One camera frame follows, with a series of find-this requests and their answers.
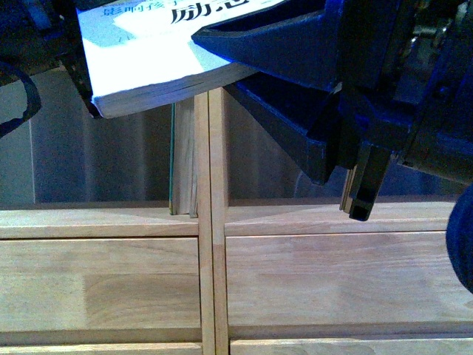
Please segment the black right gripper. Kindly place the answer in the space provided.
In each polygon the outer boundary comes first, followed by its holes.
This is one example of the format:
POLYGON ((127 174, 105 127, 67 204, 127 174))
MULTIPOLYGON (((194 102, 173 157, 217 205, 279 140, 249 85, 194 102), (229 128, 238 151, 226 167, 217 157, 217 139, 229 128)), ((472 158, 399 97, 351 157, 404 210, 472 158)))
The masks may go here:
POLYGON ((472 183, 472 3, 328 1, 344 154, 341 207, 369 218, 391 160, 472 183))

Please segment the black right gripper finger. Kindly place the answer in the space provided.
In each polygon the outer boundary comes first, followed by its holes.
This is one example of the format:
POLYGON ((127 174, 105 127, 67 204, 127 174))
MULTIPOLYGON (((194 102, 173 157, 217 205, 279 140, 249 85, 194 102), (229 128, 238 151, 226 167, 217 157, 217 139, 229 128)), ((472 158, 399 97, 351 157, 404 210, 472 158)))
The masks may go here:
POLYGON ((258 73, 229 86, 229 94, 317 185, 337 162, 341 117, 338 92, 306 88, 258 73))
POLYGON ((340 10, 323 10, 252 30, 223 30, 236 19, 192 35, 195 44, 226 60, 244 64, 303 87, 332 90, 338 83, 340 10))

